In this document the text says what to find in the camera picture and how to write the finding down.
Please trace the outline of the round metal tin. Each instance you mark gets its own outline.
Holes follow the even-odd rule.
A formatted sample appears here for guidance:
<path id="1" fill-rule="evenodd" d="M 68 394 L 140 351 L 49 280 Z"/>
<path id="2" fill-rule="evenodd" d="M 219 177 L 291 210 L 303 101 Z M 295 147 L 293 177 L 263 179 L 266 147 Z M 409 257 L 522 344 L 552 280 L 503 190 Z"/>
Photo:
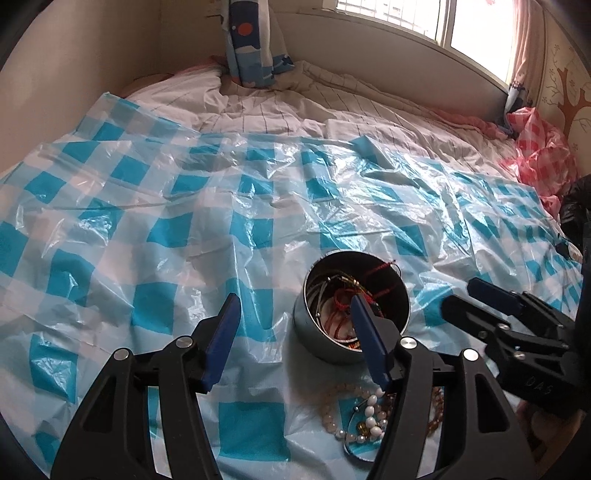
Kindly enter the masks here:
<path id="1" fill-rule="evenodd" d="M 411 305 L 400 265 L 356 250 L 325 254 L 305 274 L 294 302 L 298 340 L 329 364 L 362 362 L 363 328 L 355 320 L 358 305 L 404 331 Z"/>

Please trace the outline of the silver bangle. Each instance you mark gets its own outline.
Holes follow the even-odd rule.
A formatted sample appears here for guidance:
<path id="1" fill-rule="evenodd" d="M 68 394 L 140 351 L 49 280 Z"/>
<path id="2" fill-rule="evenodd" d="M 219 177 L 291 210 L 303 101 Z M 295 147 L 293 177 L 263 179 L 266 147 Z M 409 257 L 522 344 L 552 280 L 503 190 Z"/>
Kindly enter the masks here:
<path id="1" fill-rule="evenodd" d="M 342 440 L 346 455 L 360 463 L 374 463 L 385 434 L 383 422 L 377 416 L 377 406 L 366 402 L 356 404 L 344 424 Z"/>

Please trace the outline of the black bag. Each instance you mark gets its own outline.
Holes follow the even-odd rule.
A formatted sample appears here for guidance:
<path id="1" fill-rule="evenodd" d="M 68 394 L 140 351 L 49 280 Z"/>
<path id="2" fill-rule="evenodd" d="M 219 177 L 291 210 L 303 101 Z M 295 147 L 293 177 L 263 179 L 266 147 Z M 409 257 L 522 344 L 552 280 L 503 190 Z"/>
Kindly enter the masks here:
<path id="1" fill-rule="evenodd" d="M 564 196 L 559 212 L 561 228 L 566 237 L 583 254 L 590 257 L 591 175 L 575 181 Z"/>

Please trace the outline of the pink checkered blanket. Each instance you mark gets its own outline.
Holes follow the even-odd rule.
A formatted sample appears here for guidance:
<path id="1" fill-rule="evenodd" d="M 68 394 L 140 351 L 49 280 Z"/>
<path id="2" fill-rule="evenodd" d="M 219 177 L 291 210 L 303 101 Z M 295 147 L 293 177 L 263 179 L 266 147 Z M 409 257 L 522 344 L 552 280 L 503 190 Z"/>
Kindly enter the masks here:
<path id="1" fill-rule="evenodd" d="M 562 198 L 578 179 L 576 159 L 564 133 L 544 120 L 536 108 L 521 108 L 506 117 L 516 137 L 517 154 L 504 161 L 518 180 L 534 188 L 555 219 Z"/>

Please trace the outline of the blue white checkered plastic sheet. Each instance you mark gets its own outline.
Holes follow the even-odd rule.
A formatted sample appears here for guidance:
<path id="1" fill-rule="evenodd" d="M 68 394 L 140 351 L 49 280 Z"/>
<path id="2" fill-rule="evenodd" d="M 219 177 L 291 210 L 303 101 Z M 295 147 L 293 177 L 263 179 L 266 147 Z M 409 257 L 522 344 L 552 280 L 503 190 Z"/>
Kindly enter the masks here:
<path id="1" fill-rule="evenodd" d="M 370 377 L 294 334 L 311 266 L 335 250 L 393 262 L 410 334 L 454 354 L 476 341 L 440 305 L 474 277 L 575 314 L 561 240 L 537 193 L 504 178 L 366 137 L 201 133 L 106 94 L 1 178 L 1 412 L 48 472 L 115 349 L 160 349 L 235 293 L 238 334 L 199 400 L 224 477 L 361 479 L 320 410 Z"/>

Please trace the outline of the pink curtain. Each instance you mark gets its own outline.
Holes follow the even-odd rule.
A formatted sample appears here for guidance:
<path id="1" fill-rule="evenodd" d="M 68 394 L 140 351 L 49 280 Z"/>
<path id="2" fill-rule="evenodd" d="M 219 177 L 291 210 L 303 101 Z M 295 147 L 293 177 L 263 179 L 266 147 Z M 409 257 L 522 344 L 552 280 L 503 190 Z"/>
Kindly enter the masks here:
<path id="1" fill-rule="evenodd" d="M 538 1 L 515 1 L 515 57 L 504 114 L 537 104 L 546 54 L 544 9 Z"/>

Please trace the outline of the wardrobe with tree decal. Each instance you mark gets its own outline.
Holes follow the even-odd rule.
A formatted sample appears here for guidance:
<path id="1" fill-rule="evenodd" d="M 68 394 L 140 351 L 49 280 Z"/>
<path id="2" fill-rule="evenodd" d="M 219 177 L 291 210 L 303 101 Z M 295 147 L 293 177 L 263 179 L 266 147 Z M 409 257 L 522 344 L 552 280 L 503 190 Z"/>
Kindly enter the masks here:
<path id="1" fill-rule="evenodd" d="M 544 11 L 545 62 L 538 108 L 568 140 L 581 176 L 590 173 L 590 71 L 555 16 Z"/>

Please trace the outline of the white striped bed quilt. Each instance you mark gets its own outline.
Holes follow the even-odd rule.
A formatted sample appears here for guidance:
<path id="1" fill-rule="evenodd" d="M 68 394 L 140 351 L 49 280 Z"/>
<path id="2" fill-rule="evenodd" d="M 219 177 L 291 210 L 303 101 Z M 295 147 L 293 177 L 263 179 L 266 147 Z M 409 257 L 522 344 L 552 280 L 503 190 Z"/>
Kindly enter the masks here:
<path id="1" fill-rule="evenodd" d="M 430 109 L 348 74 L 300 61 L 267 89 L 230 79 L 217 62 L 154 74 L 123 89 L 124 98 L 202 133 L 246 132 L 349 141 L 368 136 L 418 157 L 509 180 L 516 145 L 495 124 Z"/>

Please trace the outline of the window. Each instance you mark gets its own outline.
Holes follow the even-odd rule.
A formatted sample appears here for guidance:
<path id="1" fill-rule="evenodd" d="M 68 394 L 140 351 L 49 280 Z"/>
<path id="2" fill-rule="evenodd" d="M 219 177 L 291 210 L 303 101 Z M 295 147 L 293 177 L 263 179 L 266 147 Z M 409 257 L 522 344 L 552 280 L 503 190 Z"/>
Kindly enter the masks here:
<path id="1" fill-rule="evenodd" d="M 507 85 L 516 53 L 517 7 L 502 0 L 336 1 L 335 10 L 402 27 Z"/>

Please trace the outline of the blue white patterned pillow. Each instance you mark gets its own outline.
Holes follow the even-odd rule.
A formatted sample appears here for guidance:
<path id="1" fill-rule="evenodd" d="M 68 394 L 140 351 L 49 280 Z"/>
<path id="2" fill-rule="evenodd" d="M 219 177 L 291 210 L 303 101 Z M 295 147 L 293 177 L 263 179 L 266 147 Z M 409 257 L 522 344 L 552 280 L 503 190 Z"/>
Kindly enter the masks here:
<path id="1" fill-rule="evenodd" d="M 222 1 L 221 28 L 230 77 L 245 88 L 269 88 L 294 69 L 270 2 Z"/>

